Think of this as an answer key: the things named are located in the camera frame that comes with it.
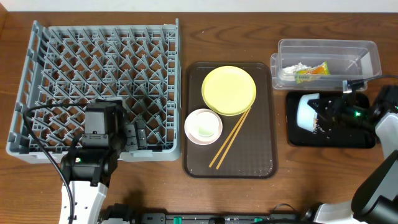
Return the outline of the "white paper napkin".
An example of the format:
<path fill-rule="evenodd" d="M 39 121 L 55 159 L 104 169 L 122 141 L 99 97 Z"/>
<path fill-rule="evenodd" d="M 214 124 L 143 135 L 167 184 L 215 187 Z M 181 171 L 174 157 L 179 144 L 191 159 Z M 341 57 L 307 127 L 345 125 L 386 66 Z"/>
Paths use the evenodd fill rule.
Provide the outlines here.
<path fill-rule="evenodd" d="M 279 72 L 279 78 L 281 80 L 283 80 L 283 81 L 294 82 L 295 81 L 295 74 L 298 71 L 305 70 L 305 69 L 308 69 L 308 68 L 311 68 L 311 67 L 309 67 L 307 65 L 304 65 L 302 63 L 298 63 L 296 65 L 285 67 Z"/>

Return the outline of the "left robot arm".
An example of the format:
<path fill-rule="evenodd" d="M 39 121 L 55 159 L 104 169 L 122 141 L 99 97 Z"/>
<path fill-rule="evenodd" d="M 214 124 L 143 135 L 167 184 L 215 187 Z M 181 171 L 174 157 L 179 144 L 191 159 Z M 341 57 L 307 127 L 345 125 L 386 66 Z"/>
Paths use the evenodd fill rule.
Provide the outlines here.
<path fill-rule="evenodd" d="M 87 104 L 84 131 L 61 160 L 66 182 L 60 223 L 98 221 L 121 153 L 147 146 L 144 128 L 143 121 L 129 122 L 126 103 L 120 97 Z"/>

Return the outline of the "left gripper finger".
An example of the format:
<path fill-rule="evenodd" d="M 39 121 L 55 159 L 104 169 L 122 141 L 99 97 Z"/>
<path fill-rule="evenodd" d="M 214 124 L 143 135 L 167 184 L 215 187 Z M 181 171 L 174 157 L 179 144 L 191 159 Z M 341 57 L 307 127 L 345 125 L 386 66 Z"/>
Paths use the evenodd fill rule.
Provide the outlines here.
<path fill-rule="evenodd" d="M 133 151 L 138 149 L 136 128 L 133 124 L 127 124 L 124 127 L 124 132 L 126 134 L 126 146 L 125 151 Z"/>
<path fill-rule="evenodd" d="M 138 148 L 144 148 L 147 146 L 146 136 L 146 123 L 143 120 L 137 120 L 135 122 L 136 138 Z"/>

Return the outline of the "green orange snack wrapper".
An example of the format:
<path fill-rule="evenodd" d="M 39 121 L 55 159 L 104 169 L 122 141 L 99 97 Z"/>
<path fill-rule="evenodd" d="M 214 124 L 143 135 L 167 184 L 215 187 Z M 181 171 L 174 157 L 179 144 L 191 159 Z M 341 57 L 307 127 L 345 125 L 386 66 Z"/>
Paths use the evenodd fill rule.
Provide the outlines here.
<path fill-rule="evenodd" d="M 312 81 L 315 79 L 315 75 L 329 75 L 328 62 L 323 62 L 316 67 L 305 68 L 295 72 L 297 75 L 295 78 L 296 84 Z"/>

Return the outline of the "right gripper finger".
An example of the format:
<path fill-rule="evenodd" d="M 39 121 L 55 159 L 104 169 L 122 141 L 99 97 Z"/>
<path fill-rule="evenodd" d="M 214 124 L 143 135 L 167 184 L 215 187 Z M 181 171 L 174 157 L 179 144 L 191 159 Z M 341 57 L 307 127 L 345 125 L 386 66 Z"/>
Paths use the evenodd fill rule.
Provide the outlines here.
<path fill-rule="evenodd" d="M 330 129 L 330 131 L 331 131 L 333 128 L 336 128 L 337 125 L 338 125 L 338 123 L 337 123 L 335 117 L 332 116 L 331 114 L 328 114 L 328 113 L 320 113 L 320 114 L 317 115 L 317 119 L 318 119 L 318 118 L 321 118 L 321 119 L 323 119 L 323 120 L 325 120 L 325 121 L 327 121 L 327 122 L 329 122 L 329 123 L 331 124 L 331 129 Z"/>
<path fill-rule="evenodd" d="M 316 112 L 324 112 L 331 108 L 334 102 L 338 99 L 337 96 L 327 98 L 317 98 L 308 100 L 307 104 Z"/>

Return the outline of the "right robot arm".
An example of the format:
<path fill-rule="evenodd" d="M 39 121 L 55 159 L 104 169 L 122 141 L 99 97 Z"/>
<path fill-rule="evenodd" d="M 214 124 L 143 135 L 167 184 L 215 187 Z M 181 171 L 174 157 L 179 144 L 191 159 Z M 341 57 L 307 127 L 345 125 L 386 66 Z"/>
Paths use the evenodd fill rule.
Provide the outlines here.
<path fill-rule="evenodd" d="M 373 131 L 381 143 L 384 161 L 359 186 L 352 201 L 321 203 L 309 210 L 310 223 L 397 223 L 397 86 L 385 85 L 365 120 L 344 119 Z"/>

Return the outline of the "pink white bowl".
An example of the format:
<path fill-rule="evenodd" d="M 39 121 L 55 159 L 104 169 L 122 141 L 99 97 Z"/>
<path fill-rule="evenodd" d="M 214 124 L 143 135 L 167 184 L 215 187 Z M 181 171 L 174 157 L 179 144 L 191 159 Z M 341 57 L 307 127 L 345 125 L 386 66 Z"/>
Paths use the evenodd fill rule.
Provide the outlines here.
<path fill-rule="evenodd" d="M 187 116 L 184 131 L 192 143 L 205 146 L 214 143 L 221 136 L 223 123 L 214 111 L 198 109 Z"/>

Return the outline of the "light blue bowl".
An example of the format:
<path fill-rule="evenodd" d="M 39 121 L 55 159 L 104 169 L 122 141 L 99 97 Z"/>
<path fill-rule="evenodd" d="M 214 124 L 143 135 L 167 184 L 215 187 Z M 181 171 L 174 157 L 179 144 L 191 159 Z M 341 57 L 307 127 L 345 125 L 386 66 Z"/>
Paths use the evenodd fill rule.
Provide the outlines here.
<path fill-rule="evenodd" d="M 317 112 L 308 105 L 310 100 L 317 100 L 320 98 L 319 93 L 303 95 L 298 103 L 297 108 L 297 126 L 310 132 L 314 132 L 317 125 Z"/>

